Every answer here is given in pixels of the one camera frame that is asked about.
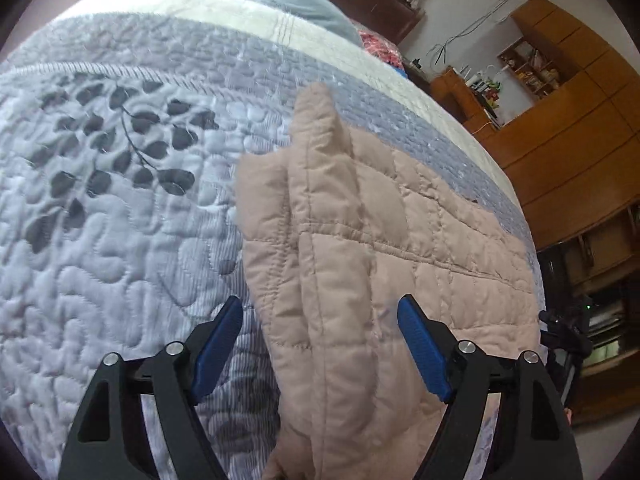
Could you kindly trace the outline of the beige quilted down jacket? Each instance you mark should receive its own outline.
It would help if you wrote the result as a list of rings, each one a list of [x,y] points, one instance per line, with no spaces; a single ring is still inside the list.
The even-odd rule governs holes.
[[[539,341],[524,244],[375,134],[324,84],[296,96],[291,143],[236,177],[242,258],[280,390],[268,479],[409,479],[445,408],[398,328],[412,295],[485,352]]]

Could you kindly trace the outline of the black tripod stand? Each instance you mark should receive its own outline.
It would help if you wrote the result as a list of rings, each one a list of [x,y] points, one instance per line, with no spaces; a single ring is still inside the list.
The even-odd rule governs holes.
[[[591,306],[591,298],[582,295],[562,312],[543,310],[538,314],[546,326],[540,331],[540,342],[548,350],[546,370],[564,408],[573,402],[582,364],[592,353],[588,337]]]

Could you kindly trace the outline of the orange wooden wardrobe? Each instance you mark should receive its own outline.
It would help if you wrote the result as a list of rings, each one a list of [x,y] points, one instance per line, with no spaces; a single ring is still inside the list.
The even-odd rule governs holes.
[[[515,188],[548,307],[592,300],[575,412],[597,419],[639,401],[639,76],[549,0],[512,18],[518,34],[496,60],[532,105],[476,138]],[[502,84],[474,93],[489,116],[506,111]]]

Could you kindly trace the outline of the grey quilted bedspread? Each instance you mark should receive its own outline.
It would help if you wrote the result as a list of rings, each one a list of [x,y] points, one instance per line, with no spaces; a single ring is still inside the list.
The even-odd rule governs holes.
[[[229,477],[268,479],[280,390],[245,279],[236,177],[244,155],[290,145],[311,84],[518,238],[542,310],[509,179],[396,70],[247,0],[81,0],[1,66],[1,425],[38,477],[58,476],[107,353],[154,356],[235,296],[242,328],[196,412]]]

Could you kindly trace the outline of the wooden bedside table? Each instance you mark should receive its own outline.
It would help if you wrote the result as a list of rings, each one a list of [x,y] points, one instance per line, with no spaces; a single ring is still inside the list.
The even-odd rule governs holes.
[[[498,130],[480,98],[452,67],[431,81],[431,92],[432,98],[473,136],[484,139]]]

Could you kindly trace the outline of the red patterned cloth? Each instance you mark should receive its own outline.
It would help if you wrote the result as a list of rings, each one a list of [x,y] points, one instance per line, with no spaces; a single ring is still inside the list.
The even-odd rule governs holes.
[[[379,61],[392,66],[398,73],[405,73],[402,55],[396,44],[367,28],[358,29],[363,50]]]

